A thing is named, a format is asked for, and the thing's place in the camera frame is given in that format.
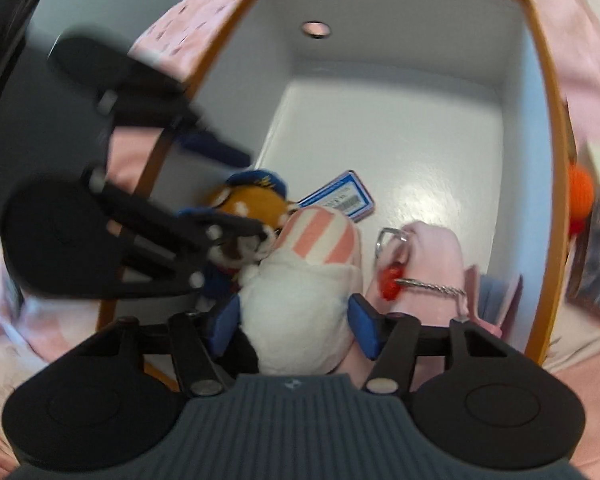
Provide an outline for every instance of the pink blanket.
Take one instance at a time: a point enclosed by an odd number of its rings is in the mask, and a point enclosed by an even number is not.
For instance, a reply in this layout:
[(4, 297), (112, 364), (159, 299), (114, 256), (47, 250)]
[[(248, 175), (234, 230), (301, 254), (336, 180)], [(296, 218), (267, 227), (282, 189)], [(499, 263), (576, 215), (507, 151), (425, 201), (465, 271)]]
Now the pink blanket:
[[(600, 141), (600, 0), (535, 1), (562, 91), (570, 104), (576, 138), (579, 143), (584, 139)], [(184, 77), (199, 62), (236, 2), (184, 0), (138, 39), (133, 52), (154, 58), (158, 55), (161, 65), (174, 75)], [(110, 177), (133, 189), (158, 133), (147, 135), (117, 130), (110, 151)], [(1, 297), (5, 298), (3, 291), (0, 287)], [(6, 398), (10, 388), (25, 380), (27, 374), (35, 373), (92, 333), (96, 318), (96, 303), (58, 303), (28, 298), (22, 310), (15, 312), (9, 302), (3, 302), (0, 307), (1, 394)], [(596, 340), (596, 344), (600, 350), (600, 340)], [(4, 346), (11, 351), (2, 351)], [(16, 355), (19, 360), (5, 366), (2, 359), (6, 354)], [(591, 478), (600, 479), (600, 351), (590, 354), (586, 360), (557, 375), (579, 394), (587, 410), (586, 432), (573, 463)], [(9, 367), (20, 367), (19, 375), (1, 372), (10, 370)], [(14, 466), (13, 455), (0, 437), (0, 478)]]

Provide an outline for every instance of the barcode label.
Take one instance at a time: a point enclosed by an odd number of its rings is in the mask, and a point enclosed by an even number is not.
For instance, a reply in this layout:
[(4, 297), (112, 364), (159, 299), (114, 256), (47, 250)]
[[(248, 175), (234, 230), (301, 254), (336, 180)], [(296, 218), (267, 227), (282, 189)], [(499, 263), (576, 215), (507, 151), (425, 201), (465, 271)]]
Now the barcode label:
[(343, 200), (340, 203), (334, 204), (332, 207), (336, 208), (338, 211), (342, 211), (344, 214), (348, 214), (349, 210), (355, 211), (360, 204), (362, 204), (362, 200), (360, 200), (359, 196), (352, 196)]
[(352, 171), (343, 173), (298, 203), (300, 207), (312, 204), (333, 207), (354, 221), (370, 214), (374, 208), (371, 197)]

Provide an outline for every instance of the red keychain charm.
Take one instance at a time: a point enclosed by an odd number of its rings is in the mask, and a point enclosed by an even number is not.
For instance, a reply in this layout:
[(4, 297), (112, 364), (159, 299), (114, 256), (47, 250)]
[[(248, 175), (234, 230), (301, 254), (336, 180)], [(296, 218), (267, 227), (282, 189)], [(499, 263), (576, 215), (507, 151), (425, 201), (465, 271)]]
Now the red keychain charm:
[(393, 301), (400, 294), (402, 287), (395, 283), (397, 278), (402, 278), (404, 264), (394, 262), (380, 272), (378, 276), (378, 288), (382, 298), (387, 301)]

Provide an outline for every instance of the blue plush hat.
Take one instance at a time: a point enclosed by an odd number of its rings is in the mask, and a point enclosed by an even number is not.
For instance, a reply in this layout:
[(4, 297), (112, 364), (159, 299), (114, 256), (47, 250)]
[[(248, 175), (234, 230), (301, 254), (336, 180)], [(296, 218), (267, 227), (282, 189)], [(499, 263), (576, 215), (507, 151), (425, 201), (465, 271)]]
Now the blue plush hat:
[(236, 173), (226, 181), (228, 186), (259, 186), (273, 190), (286, 200), (286, 184), (272, 171), (251, 170)]

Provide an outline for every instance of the orange ball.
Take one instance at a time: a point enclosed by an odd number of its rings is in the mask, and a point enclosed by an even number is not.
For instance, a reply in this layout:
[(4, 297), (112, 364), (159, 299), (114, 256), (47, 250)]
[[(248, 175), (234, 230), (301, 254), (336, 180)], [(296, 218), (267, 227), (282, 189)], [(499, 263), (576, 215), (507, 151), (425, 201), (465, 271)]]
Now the orange ball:
[(584, 220), (593, 209), (595, 190), (589, 172), (580, 164), (569, 166), (569, 216)]

